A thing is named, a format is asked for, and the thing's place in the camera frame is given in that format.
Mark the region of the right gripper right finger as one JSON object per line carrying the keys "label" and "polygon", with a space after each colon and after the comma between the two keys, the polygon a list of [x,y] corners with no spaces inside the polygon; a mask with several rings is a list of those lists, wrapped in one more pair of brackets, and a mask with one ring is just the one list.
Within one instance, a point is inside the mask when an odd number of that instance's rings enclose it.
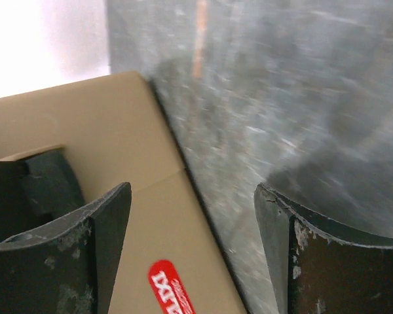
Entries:
{"label": "right gripper right finger", "polygon": [[393,239],[341,224],[265,184],[254,205],[279,313],[393,313]]}

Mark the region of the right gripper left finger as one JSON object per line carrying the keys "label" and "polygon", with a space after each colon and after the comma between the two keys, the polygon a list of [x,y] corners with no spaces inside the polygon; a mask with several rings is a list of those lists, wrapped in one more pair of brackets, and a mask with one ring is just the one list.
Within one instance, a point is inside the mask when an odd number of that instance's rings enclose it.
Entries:
{"label": "right gripper left finger", "polygon": [[130,183],[0,242],[0,313],[108,313]]}

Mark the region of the tan plastic toolbox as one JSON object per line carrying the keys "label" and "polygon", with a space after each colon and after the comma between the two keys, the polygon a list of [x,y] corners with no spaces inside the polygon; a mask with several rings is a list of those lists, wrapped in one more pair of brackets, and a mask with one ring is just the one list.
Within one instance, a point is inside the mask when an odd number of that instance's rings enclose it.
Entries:
{"label": "tan plastic toolbox", "polygon": [[244,313],[140,74],[0,98],[0,242],[121,183],[132,201],[108,313]]}

